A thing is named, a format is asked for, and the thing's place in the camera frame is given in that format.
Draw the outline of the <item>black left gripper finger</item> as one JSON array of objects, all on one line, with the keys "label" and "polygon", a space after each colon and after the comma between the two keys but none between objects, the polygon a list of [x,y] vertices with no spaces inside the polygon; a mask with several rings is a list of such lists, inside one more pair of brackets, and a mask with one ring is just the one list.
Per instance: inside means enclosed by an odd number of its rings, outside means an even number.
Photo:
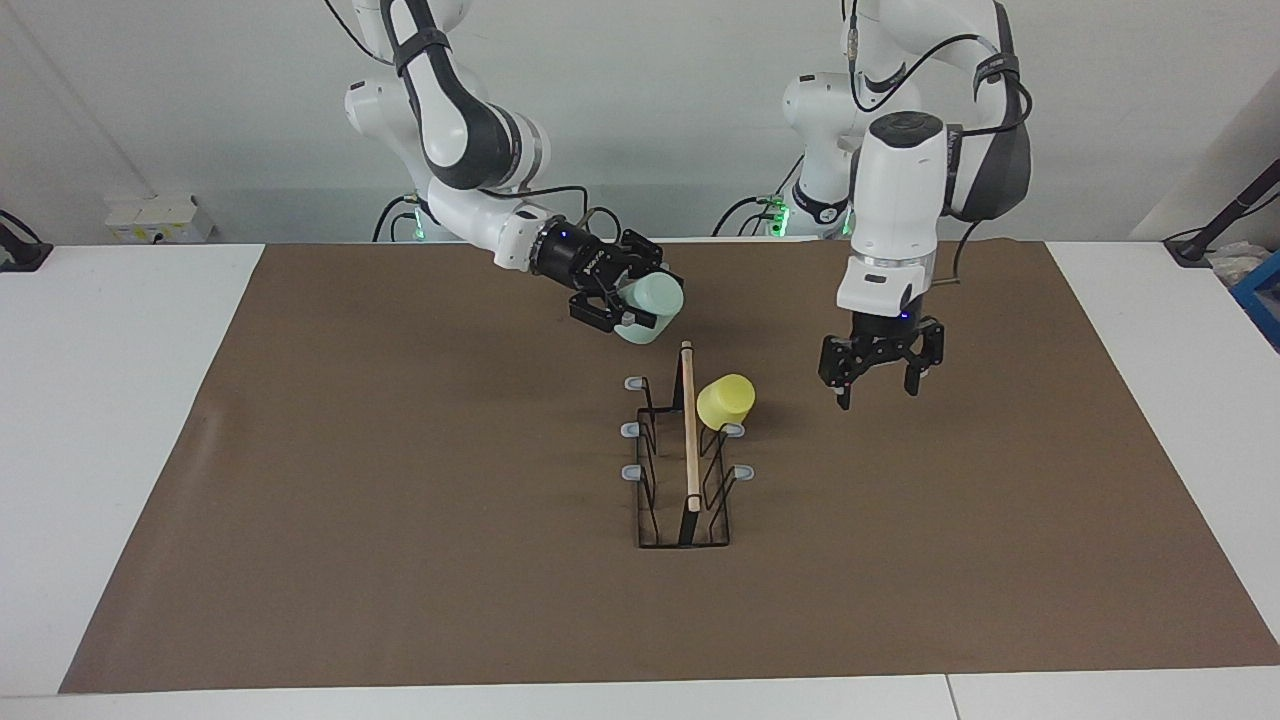
[{"label": "black left gripper finger", "polygon": [[820,345],[818,375],[823,384],[835,393],[836,404],[842,411],[851,406],[851,386],[858,378],[855,343],[851,338],[828,334]]},{"label": "black left gripper finger", "polygon": [[923,377],[945,359],[945,327],[940,322],[923,322],[915,340],[919,347],[909,345],[905,354],[905,391],[913,397],[919,395]]}]

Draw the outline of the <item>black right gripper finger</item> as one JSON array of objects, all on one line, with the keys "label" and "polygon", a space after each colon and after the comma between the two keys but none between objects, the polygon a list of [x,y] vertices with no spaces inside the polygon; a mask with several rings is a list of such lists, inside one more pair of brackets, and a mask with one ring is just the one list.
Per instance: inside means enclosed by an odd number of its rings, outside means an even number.
[{"label": "black right gripper finger", "polygon": [[614,242],[614,250],[620,254],[620,261],[627,268],[627,273],[653,273],[666,269],[662,246],[636,231],[623,231]]},{"label": "black right gripper finger", "polygon": [[613,332],[618,325],[652,328],[652,314],[626,302],[618,292],[595,293],[580,291],[568,300],[570,315],[602,332]]}]

